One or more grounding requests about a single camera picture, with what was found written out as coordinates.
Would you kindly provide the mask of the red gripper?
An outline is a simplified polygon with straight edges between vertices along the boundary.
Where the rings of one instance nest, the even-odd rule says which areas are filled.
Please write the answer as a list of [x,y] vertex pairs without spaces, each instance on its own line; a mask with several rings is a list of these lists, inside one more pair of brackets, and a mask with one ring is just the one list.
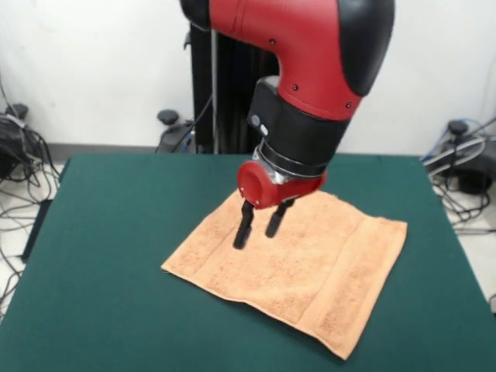
[[276,181],[261,162],[249,160],[242,164],[237,174],[237,185],[240,194],[246,199],[241,212],[242,219],[232,246],[241,250],[245,247],[252,230],[255,209],[265,209],[277,206],[267,225],[265,235],[274,238],[287,212],[295,203],[295,198],[301,198],[318,191],[326,181],[327,172],[314,178],[287,178]]

